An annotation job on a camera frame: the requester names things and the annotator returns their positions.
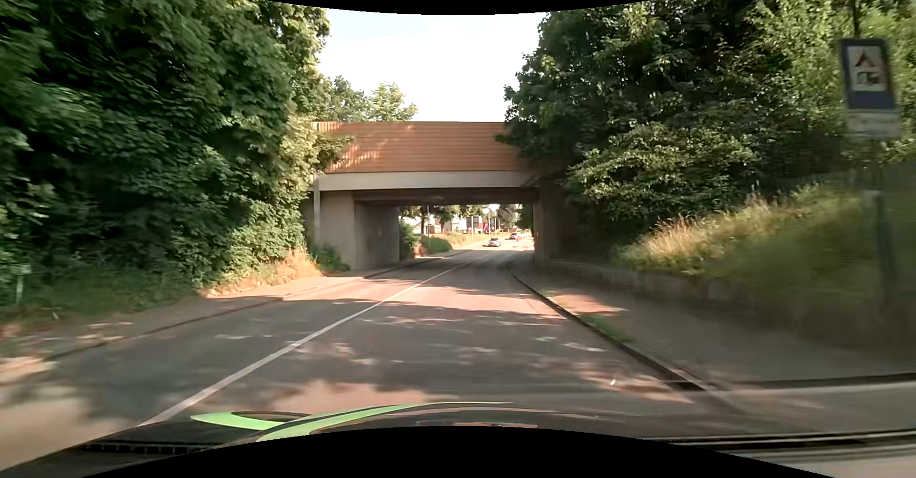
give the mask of center line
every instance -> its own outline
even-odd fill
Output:
[[[311,333],[311,335],[308,335],[307,337],[304,337],[304,338],[302,338],[302,339],[299,339],[299,340],[295,341],[294,343],[288,345],[287,347],[285,347],[285,348],[283,348],[283,349],[281,349],[281,350],[279,350],[279,351],[277,351],[277,352],[275,352],[275,353],[271,353],[271,354],[269,354],[268,356],[265,356],[264,358],[258,360],[257,362],[255,362],[255,363],[253,363],[253,364],[251,364],[251,365],[248,365],[245,369],[242,369],[241,371],[238,371],[238,372],[236,372],[236,373],[230,374],[229,376],[226,376],[225,378],[223,378],[222,380],[216,382],[215,384],[212,384],[212,385],[208,386],[207,388],[201,390],[199,393],[197,393],[197,394],[195,394],[195,395],[192,395],[191,397],[185,399],[184,401],[181,401],[180,403],[177,403],[176,405],[173,405],[173,406],[169,407],[168,409],[166,409],[166,410],[163,411],[162,413],[156,415],[155,417],[151,418],[150,420],[148,420],[148,421],[146,421],[146,422],[143,422],[143,423],[139,424],[139,426],[144,426],[144,425],[147,425],[147,424],[158,423],[158,422],[162,422],[162,421],[169,420],[169,419],[171,419],[172,417],[176,416],[178,413],[180,413],[182,410],[185,410],[185,409],[189,408],[190,406],[193,406],[193,405],[196,405],[197,403],[200,403],[200,401],[203,401],[204,399],[206,399],[206,398],[209,397],[210,395],[213,395],[213,394],[215,394],[216,392],[219,392],[221,389],[225,388],[226,386],[228,386],[228,385],[230,385],[230,384],[233,384],[234,382],[237,382],[238,380],[244,378],[245,376],[248,376],[249,374],[251,374],[251,373],[253,373],[254,371],[256,371],[258,368],[260,368],[260,367],[262,367],[262,366],[264,366],[264,365],[266,365],[266,364],[269,364],[269,363],[273,362],[273,361],[276,360],[277,358],[283,356],[283,355],[286,354],[286,353],[291,352],[292,350],[298,348],[298,347],[301,346],[302,344],[307,343],[308,341],[311,341],[312,339],[314,339],[314,338],[316,338],[316,337],[318,337],[318,336],[320,336],[320,335],[322,335],[322,334],[324,334],[324,333],[327,333],[327,332],[333,330],[334,328],[337,328],[338,326],[340,326],[340,325],[343,324],[344,322],[346,322],[346,321],[348,321],[348,320],[353,320],[353,319],[355,319],[355,318],[361,316],[363,313],[365,313],[365,312],[371,310],[372,308],[378,307],[378,306],[384,304],[385,302],[390,301],[391,299],[394,299],[395,297],[400,296],[401,294],[404,294],[404,293],[406,293],[406,292],[409,292],[410,290],[413,290],[414,288],[416,288],[416,287],[418,287],[418,286],[420,286],[420,285],[423,285],[424,283],[428,283],[428,282],[430,282],[430,281],[436,279],[437,277],[441,276],[442,274],[451,273],[453,270],[460,269],[460,268],[464,267],[464,265],[467,265],[468,263],[473,263],[473,262],[475,262],[475,261],[477,261],[477,260],[480,260],[480,259],[482,259],[482,258],[487,258],[487,256],[490,256],[490,255],[492,255],[492,254],[493,254],[493,252],[488,252],[487,254],[484,254],[483,256],[480,256],[479,258],[475,258],[474,260],[465,261],[464,263],[462,263],[462,264],[460,264],[460,265],[457,265],[457,266],[454,266],[454,267],[452,267],[451,269],[449,269],[449,270],[447,270],[447,271],[442,271],[441,273],[438,273],[438,274],[436,274],[436,275],[434,275],[434,276],[432,276],[432,277],[430,277],[430,278],[424,279],[423,281],[421,281],[421,282],[419,282],[419,283],[417,283],[417,284],[410,285],[409,287],[405,288],[404,290],[401,290],[400,292],[396,293],[395,295],[390,296],[390,297],[386,297],[386,298],[382,299],[381,301],[378,301],[377,303],[375,303],[375,304],[372,305],[371,307],[362,309],[362,310],[360,310],[360,311],[358,311],[358,312],[352,314],[351,316],[344,317],[343,319],[338,320],[337,322],[334,322],[333,324],[329,324],[328,326],[325,326],[324,328],[321,328],[321,329],[318,330],[317,332]]]

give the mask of concrete bridge pillar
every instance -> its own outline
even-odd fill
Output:
[[[565,192],[557,185],[541,187],[533,204],[534,262],[545,266],[563,253],[563,245],[578,236],[579,220],[574,207],[566,203]]]
[[[399,226],[397,207],[371,206],[354,200],[352,191],[322,191],[306,199],[302,213],[315,234],[315,215],[320,230],[312,243],[328,244],[353,270],[376,269],[398,262]]]

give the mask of sign post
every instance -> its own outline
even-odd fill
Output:
[[[875,200],[876,252],[881,274],[882,302],[887,311],[894,301],[897,267],[887,226],[884,173],[877,158],[882,149],[881,141],[903,137],[887,42],[878,39],[841,40],[840,64],[848,134],[852,138],[866,140],[872,149],[869,194]]]
[[[10,265],[10,271],[16,276],[16,306],[22,302],[23,279],[32,273],[32,266],[28,263],[16,263]]]

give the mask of low wall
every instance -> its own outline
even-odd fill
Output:
[[[766,298],[741,285],[689,275],[602,267],[579,261],[550,261],[543,272],[571,283],[689,308],[698,317],[730,318],[762,328],[793,332],[808,340],[839,347],[898,351],[911,347],[913,322],[901,314],[881,315],[888,308],[864,300],[802,300],[783,291],[787,300]]]

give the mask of grassy embankment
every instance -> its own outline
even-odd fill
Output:
[[[422,244],[423,250],[427,254],[435,254],[437,252],[447,252],[455,248],[460,248],[464,245],[479,242],[484,243],[493,237],[499,237],[501,239],[507,238],[509,234],[507,232],[498,232],[492,235],[488,234],[464,234],[464,233],[445,233],[441,235],[424,235],[419,243]]]
[[[751,197],[736,211],[678,218],[621,249],[614,265],[738,282],[774,297],[862,304],[877,297],[874,201],[807,186],[782,201]],[[898,294],[916,292],[916,200],[887,192]]]
[[[296,251],[283,261],[265,262],[221,283],[196,287],[179,272],[74,262],[53,280],[36,269],[25,277],[20,305],[14,297],[0,298],[0,327],[39,327],[61,320],[94,320],[114,312],[141,311],[174,303],[185,297],[217,297],[259,285],[281,285],[292,280],[345,271],[337,254],[327,248],[313,253]]]

